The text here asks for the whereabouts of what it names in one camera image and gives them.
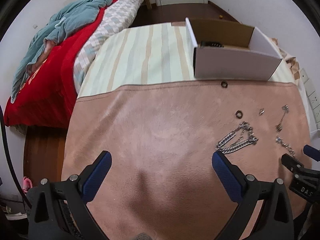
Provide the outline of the silver dangling chain ornament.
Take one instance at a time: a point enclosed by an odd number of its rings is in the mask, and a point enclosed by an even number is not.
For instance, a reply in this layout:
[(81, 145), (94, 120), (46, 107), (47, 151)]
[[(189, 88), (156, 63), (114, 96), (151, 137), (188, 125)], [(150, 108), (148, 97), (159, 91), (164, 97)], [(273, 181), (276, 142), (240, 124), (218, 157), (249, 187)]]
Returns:
[(293, 159), (298, 160), (296, 157), (296, 152), (290, 146), (290, 144), (285, 143), (283, 139), (279, 136), (276, 137), (275, 142), (278, 143), (281, 147), (283, 147), (286, 150), (286, 153), (290, 155)]

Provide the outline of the small silver earring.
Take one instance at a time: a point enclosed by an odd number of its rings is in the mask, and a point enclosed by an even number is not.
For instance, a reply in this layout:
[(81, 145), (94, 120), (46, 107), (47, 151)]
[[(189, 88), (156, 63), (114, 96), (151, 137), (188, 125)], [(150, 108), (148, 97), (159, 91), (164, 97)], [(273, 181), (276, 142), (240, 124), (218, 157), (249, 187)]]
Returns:
[(262, 108), (262, 109), (260, 109), (260, 111), (259, 111), (259, 115), (261, 116), (261, 115), (263, 115), (264, 114), (264, 112), (265, 112), (265, 110)]

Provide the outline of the checkered pink grey bedsheet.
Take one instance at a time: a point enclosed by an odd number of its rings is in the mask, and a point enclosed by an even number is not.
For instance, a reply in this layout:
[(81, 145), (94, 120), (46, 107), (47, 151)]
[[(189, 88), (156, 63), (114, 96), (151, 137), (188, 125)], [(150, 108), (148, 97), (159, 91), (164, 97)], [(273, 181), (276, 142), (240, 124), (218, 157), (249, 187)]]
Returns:
[(128, 28), (144, 0), (116, 0), (103, 13), (103, 19), (78, 52), (73, 67), (73, 80), (77, 93), (103, 43), (112, 35)]

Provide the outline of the teal blue quilt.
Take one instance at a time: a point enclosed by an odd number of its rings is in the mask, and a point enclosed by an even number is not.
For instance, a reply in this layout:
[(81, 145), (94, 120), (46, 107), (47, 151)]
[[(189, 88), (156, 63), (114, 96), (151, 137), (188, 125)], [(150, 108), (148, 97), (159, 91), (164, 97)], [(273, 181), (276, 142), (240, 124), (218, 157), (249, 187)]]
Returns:
[(82, 27), (91, 24), (97, 18), (101, 8), (111, 5), (113, 0), (77, 0), (55, 13), (49, 22), (40, 29), (29, 44), (26, 55), (18, 66), (11, 89), (11, 102), (30, 76), (28, 69), (44, 53), (47, 43), (58, 45)]

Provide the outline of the black smart watch band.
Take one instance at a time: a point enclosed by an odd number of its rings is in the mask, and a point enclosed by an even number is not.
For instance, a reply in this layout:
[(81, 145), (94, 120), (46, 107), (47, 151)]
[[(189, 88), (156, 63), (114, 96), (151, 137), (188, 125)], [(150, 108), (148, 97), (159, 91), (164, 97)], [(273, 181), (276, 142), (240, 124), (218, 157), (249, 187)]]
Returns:
[(216, 47), (216, 48), (223, 48), (223, 44), (220, 42), (214, 42), (214, 41), (202, 41), (200, 43), (201, 47)]

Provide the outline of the pink slipper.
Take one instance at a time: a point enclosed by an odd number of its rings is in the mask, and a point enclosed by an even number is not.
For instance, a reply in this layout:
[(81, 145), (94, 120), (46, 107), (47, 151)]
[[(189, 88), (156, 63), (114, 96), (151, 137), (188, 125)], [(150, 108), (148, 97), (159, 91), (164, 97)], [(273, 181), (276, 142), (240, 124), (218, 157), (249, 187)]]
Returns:
[(28, 177), (23, 177), (22, 190), (26, 194), (30, 189), (33, 188), (32, 181)]

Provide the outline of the white power strip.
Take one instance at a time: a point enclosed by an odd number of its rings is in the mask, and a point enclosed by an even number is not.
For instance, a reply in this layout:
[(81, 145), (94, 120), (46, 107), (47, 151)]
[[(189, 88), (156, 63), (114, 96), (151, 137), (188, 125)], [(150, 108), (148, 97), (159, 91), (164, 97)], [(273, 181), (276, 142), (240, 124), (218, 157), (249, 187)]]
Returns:
[(307, 98), (309, 100), (313, 116), (317, 125), (319, 125), (319, 96), (315, 90), (315, 86), (313, 85), (312, 79), (308, 76), (305, 69), (302, 68), (300, 70), (300, 77), (303, 81)]

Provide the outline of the red bed blanket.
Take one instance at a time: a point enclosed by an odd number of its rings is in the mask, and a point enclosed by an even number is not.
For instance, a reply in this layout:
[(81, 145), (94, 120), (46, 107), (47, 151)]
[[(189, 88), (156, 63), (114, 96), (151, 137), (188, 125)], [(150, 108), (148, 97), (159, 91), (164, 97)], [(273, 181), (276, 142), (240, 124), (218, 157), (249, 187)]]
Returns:
[(73, 80), (75, 58), (97, 29), (109, 6), (100, 9), (93, 23), (82, 27), (60, 44), (47, 43), (44, 53), (28, 69), (30, 76), (15, 102), (11, 102), (11, 97), (7, 102), (4, 111), (6, 126), (68, 127), (78, 96)]

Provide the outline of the white cardboard box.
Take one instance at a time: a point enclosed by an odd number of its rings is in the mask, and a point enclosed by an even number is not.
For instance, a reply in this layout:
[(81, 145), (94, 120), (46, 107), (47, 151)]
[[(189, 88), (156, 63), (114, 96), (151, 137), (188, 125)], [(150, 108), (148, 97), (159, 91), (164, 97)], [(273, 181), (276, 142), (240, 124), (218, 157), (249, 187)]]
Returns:
[[(194, 77), (267, 81), (281, 63), (281, 55), (263, 32), (232, 21), (186, 18), (186, 36)], [(202, 41), (223, 48), (201, 47)]]

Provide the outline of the pink and striped table cloth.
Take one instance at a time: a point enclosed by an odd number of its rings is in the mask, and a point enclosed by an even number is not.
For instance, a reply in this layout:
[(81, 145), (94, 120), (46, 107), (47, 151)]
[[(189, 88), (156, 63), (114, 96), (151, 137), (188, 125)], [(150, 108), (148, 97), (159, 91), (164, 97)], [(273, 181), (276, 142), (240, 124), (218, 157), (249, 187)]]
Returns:
[[(101, 46), (82, 83), (65, 146), (63, 179), (101, 151), (112, 167), (94, 200), (93, 217), (110, 239), (147, 233), (156, 239), (214, 239), (231, 217), (232, 202), (212, 168), (216, 144), (240, 124), (242, 111), (258, 138), (228, 155), (262, 181), (292, 174), (285, 149), (311, 167), (304, 93), (292, 82), (196, 81), (186, 28), (170, 23), (130, 28)], [(280, 133), (280, 122), (288, 105)]]

